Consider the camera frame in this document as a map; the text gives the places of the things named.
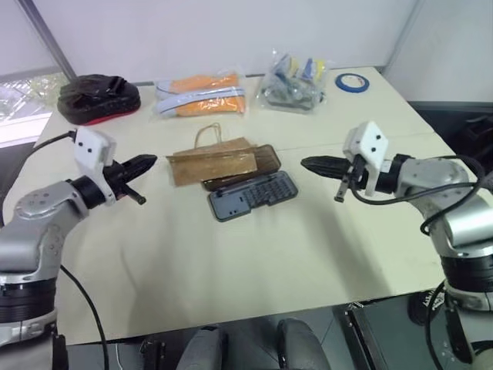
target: black cable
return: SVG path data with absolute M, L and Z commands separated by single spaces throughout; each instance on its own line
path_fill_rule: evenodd
M 436 157 L 437 159 L 443 159 L 443 160 L 462 160 L 464 163 L 472 167 L 473 172 L 475 173 L 476 177 L 478 180 L 475 183 L 451 183 L 448 185 L 443 185 L 441 187 L 434 187 L 432 189 L 427 189 L 423 190 L 414 194 L 410 195 L 404 195 L 402 197 L 397 197 L 394 199 L 388 199 L 388 200 L 370 200 L 365 197 L 362 197 L 358 192 L 357 192 L 357 184 L 356 180 L 352 180 L 349 183 L 349 188 L 351 190 L 351 193 L 354 195 L 356 199 L 358 199 L 360 202 L 365 203 L 365 204 L 370 204 L 372 206 L 387 206 L 389 204 L 397 204 L 400 202 L 408 202 L 411 200 L 415 200 L 417 198 L 421 197 L 427 197 L 435 193 L 440 193 L 445 190 L 450 190 L 450 189 L 456 189 L 459 187 L 472 187 L 472 189 L 465 195 L 463 196 L 460 200 L 457 202 L 453 203 L 452 205 L 444 208 L 443 210 L 438 211 L 436 214 L 433 216 L 429 217 L 426 219 L 420 226 L 420 231 L 425 234 L 425 235 L 430 235 L 430 231 L 427 230 L 427 227 L 429 227 L 432 223 L 434 223 L 436 220 L 439 218 L 443 217 L 445 214 L 452 212 L 453 210 L 459 208 L 462 204 L 466 203 L 468 200 L 470 200 L 476 193 L 481 189 L 483 186 L 483 183 L 485 181 L 485 169 L 483 166 L 474 158 L 470 158 L 469 156 L 462 156 L 462 155 L 457 155 L 457 156 L 440 156 Z
M 62 139 L 65 139 L 66 137 L 70 137 L 75 141 L 75 131 L 68 131 L 67 133 L 63 133 L 62 135 L 55 136 L 49 140 L 42 142 L 41 144 L 35 146 L 34 148 L 32 148 L 32 150 L 29 152 L 29 154 L 23 160 L 21 160 L 20 164 L 13 171 L 11 171 L 11 173 L 8 175 L 7 179 L 12 177 L 14 173 L 18 173 L 20 171 L 20 169 L 22 168 L 22 166 L 24 165 L 25 161 L 32 154 L 36 153 L 38 150 L 44 148 L 45 146 L 53 144 L 53 143 L 60 141 Z M 0 192 L 0 228 L 5 226 L 5 222 L 4 222 L 4 218 L 3 218 L 3 203 L 4 203 L 5 198 L 7 197 L 8 190 Z M 109 370 L 108 343 L 106 342 L 105 332 L 102 328 L 101 320 L 99 319 L 99 314 L 98 314 L 98 311 L 96 310 L 96 306 L 92 302 L 90 296 L 88 295 L 87 291 L 84 289 L 84 287 L 82 286 L 80 281 L 77 280 L 77 278 L 74 275 L 72 275 L 72 273 L 65 266 L 61 265 L 60 270 L 62 270 L 65 273 L 65 275 L 67 275 L 67 277 L 73 281 L 73 283 L 76 285 L 76 287 L 82 293 L 82 296 L 84 296 L 84 298 L 86 299 L 87 304 L 89 305 L 89 307 L 91 309 L 92 315 L 94 316 L 94 320 L 96 322 L 96 326 L 98 327 L 99 336 L 101 337 L 104 369 Z
M 443 158 L 444 160 L 462 160 L 464 163 L 466 163 L 470 167 L 474 168 L 474 170 L 475 170 L 474 173 L 475 173 L 476 177 L 478 178 L 478 180 L 476 181 L 476 183 L 472 187 L 471 191 L 469 191 L 469 193 L 467 193 L 464 197 L 462 197 L 461 199 L 459 199 L 457 202 L 453 203 L 452 205 L 448 206 L 447 208 L 444 208 L 443 210 L 438 211 L 436 214 L 429 217 L 428 219 L 426 219 L 424 221 L 424 223 L 421 224 L 421 226 L 419 228 L 421 233 L 423 233 L 424 235 L 428 235 L 428 236 L 430 235 L 429 226 L 432 223 L 434 223 L 436 220 L 438 220 L 439 218 L 442 218 L 445 214 L 452 212 L 453 210 L 456 210 L 462 204 L 464 204 L 465 202 L 470 200 L 474 195 L 476 195 L 476 193 L 483 186 L 483 183 L 484 183 L 485 178 L 486 178 L 485 169 L 474 158 L 470 158 L 469 156 L 460 156 L 460 155 L 459 156 L 443 156 L 441 158 Z
M 65 273 L 65 275 L 67 275 L 67 277 L 73 281 L 73 283 L 80 290 L 80 292 L 86 299 L 87 304 L 91 308 L 92 315 L 94 316 L 94 320 L 96 321 L 96 325 L 98 327 L 99 336 L 101 337 L 102 356 L 104 358 L 104 369 L 109 370 L 108 343 L 106 342 L 105 332 L 102 328 L 101 320 L 99 319 L 99 314 L 98 311 L 96 310 L 96 306 L 92 302 L 92 299 L 90 298 L 89 294 L 87 294 L 87 291 L 84 289 L 80 281 L 77 280 L 77 277 L 72 275 L 72 273 L 69 270 L 67 270 L 67 268 L 63 265 L 60 266 L 60 270 L 62 270 Z
M 7 186 L 10 185 L 11 181 L 10 179 L 16 174 L 16 173 L 19 173 L 22 166 L 24 166 L 24 163 L 25 161 L 34 153 L 36 153 L 38 150 L 44 148 L 45 146 L 48 146 L 49 144 L 53 144 L 57 141 L 60 141 L 62 139 L 65 139 L 66 137 L 71 137 L 73 139 L 75 139 L 75 131 L 68 131 L 67 133 L 63 133 L 62 135 L 58 135 L 58 136 L 55 136 L 49 140 L 46 140 L 44 142 L 42 142 L 41 144 L 39 144 L 38 146 L 35 146 L 34 148 L 32 148 L 32 150 L 28 153 L 27 156 L 25 156 L 25 158 L 23 160 L 21 160 L 18 164 L 18 166 L 16 166 L 12 171 L 10 171 L 10 173 L 8 174 L 7 178 L 6 178 L 6 183 L 7 183 Z M 4 190 L 2 189 L 2 191 L 0 191 L 0 227 L 4 227 L 5 226 L 5 221 L 4 221 L 4 218 L 3 218 L 3 202 L 5 201 L 5 198 L 7 197 L 7 193 L 10 189 L 7 189 L 7 190 Z
M 357 192 L 355 182 L 351 182 L 349 185 L 349 188 L 351 190 L 351 193 L 353 193 L 354 197 L 362 203 L 370 204 L 371 206 L 388 206 L 390 204 L 396 204 L 396 203 L 400 203 L 400 202 L 409 202 L 409 201 L 415 200 L 417 198 L 427 197 L 427 196 L 433 195 L 435 193 L 440 193 L 441 191 L 446 191 L 446 190 L 450 190 L 450 189 L 458 189 L 460 187 L 473 187 L 475 184 L 476 183 L 450 183 L 448 185 L 443 185 L 441 187 L 434 187 L 431 189 L 419 191 L 419 192 L 414 193 L 414 194 L 404 195 L 402 197 L 386 199 L 386 200 L 372 200 L 372 199 L 367 199 L 365 197 L 362 197 Z
M 428 302 L 428 307 L 426 309 L 426 320 L 424 322 L 424 336 L 426 338 L 426 345 L 437 370 L 444 370 L 444 368 L 441 366 L 441 363 L 438 360 L 437 352 L 434 350 L 433 343 L 431 342 L 431 314 L 433 312 L 433 304 L 437 300 L 437 296 L 440 292 L 443 291 L 444 286 L 445 282 L 442 281 L 431 295 L 430 301 Z

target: orange object in plastic bag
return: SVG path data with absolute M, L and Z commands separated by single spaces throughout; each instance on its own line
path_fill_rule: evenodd
M 159 81 L 156 96 L 159 102 L 154 110 L 163 117 L 245 113 L 246 110 L 245 92 L 236 73 Z
M 169 85 L 171 93 L 187 93 L 193 90 L 217 89 L 221 87 L 239 86 L 240 81 L 236 73 L 228 76 L 196 75 L 188 79 L 177 79 Z
M 245 113 L 244 96 L 201 100 L 176 107 L 176 115 L 181 117 L 200 116 L 218 112 Z

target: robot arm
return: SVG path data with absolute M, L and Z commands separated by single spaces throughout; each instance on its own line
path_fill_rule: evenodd
M 129 195 L 146 199 L 127 183 L 149 170 L 156 156 L 125 163 L 112 156 L 114 142 L 81 128 L 75 158 L 84 176 L 54 183 L 23 197 L 0 230 L 0 368 L 67 369 L 65 340 L 56 329 L 55 283 L 69 232 L 100 204 Z
M 465 169 L 442 158 L 416 160 L 398 154 L 384 160 L 387 140 L 374 123 L 350 131 L 344 144 L 347 159 L 310 157 L 301 164 L 321 176 L 341 181 L 335 197 L 343 202 L 347 190 L 362 198 L 366 189 L 406 196 L 425 219 L 448 209 L 468 195 L 471 185 Z M 442 191 L 419 193 L 446 186 Z M 429 225 L 429 235 L 440 255 L 446 277 L 446 317 L 455 355 L 463 362 L 493 367 L 493 209 L 478 195 Z

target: blue tape roll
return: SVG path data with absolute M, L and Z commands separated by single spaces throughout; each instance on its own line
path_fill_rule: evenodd
M 357 77 L 358 79 L 360 79 L 363 82 L 363 85 L 359 86 L 359 87 L 353 87 L 353 86 L 349 86 L 349 85 L 344 84 L 342 79 L 344 77 L 347 77 L 347 76 Z M 363 91 L 368 90 L 368 86 L 370 86 L 370 81 L 368 81 L 368 79 L 366 77 L 363 77 L 361 75 L 357 75 L 356 73 L 343 73 L 336 78 L 336 86 L 339 89 L 347 91 L 349 93 L 362 93 Z

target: brown paper bag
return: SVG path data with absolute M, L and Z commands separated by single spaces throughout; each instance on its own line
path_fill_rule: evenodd
M 196 146 L 200 134 L 212 127 L 218 130 L 218 141 L 220 141 L 220 126 L 214 124 L 204 127 L 197 133 Z M 252 146 L 247 139 L 240 137 L 214 145 L 183 150 L 166 158 L 173 170 L 175 185 L 180 187 L 257 170 L 254 148 L 255 146 Z

